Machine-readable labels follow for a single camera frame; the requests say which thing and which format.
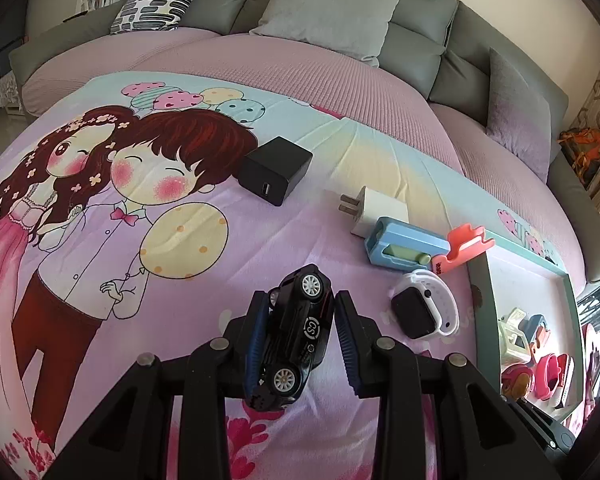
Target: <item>cartoon print bedding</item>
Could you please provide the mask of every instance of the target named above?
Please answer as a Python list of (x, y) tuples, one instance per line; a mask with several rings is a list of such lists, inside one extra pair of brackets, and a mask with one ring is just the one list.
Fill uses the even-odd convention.
[[(234, 178), (243, 156), (276, 136), (314, 154), (277, 208)], [(389, 309), (398, 274), (368, 263), (338, 211), (340, 195), (362, 186), (403, 200), (415, 225), (442, 235), (484, 225), (564, 267), (531, 226), (454, 170), (307, 103), (208, 78), (122, 72), (56, 104), (0, 158), (4, 459), (21, 478), (41, 477), (139, 353), (190, 353), (243, 314), (254, 290), (309, 262), (383, 333), (408, 342)], [(464, 268), (444, 279), (467, 294)], [(474, 356), (463, 305), (456, 336), (409, 345)], [(376, 402), (354, 396), (332, 337), (286, 412), (227, 402), (232, 476), (368, 478), (377, 413)], [(176, 412), (174, 434), (177, 423)]]

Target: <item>pink bow tie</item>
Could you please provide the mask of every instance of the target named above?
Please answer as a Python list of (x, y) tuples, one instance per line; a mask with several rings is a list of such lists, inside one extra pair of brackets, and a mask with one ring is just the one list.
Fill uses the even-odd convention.
[(138, 215), (127, 215), (127, 214), (125, 214), (125, 212), (122, 211), (122, 209), (120, 209), (119, 207), (115, 208), (114, 211), (113, 211), (113, 213), (111, 213), (111, 219), (112, 220), (124, 220), (131, 227), (133, 227), (134, 225), (136, 225), (136, 220), (138, 220), (138, 218), (139, 218)]

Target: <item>car wheel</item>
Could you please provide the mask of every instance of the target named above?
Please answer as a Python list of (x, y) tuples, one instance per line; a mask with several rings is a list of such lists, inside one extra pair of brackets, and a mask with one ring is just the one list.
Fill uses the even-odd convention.
[(308, 300), (317, 300), (322, 294), (322, 289), (322, 282), (315, 274), (305, 274), (300, 280), (300, 291)]
[(273, 391), (281, 396), (291, 396), (300, 385), (300, 377), (289, 365), (278, 365), (270, 374), (270, 385)]

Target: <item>black charger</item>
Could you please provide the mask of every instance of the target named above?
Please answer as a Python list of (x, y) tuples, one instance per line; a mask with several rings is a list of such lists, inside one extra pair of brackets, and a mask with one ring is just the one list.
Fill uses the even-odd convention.
[(283, 137), (276, 137), (244, 157), (238, 183), (280, 206), (309, 169), (313, 153)]

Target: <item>red pants print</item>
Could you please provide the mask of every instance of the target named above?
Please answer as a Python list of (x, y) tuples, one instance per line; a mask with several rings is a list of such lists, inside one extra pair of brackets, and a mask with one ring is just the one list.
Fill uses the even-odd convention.
[(75, 377), (101, 323), (55, 296), (38, 272), (31, 277), (11, 330), (20, 378), (36, 350), (44, 353), (31, 419), (51, 449), (56, 447)]

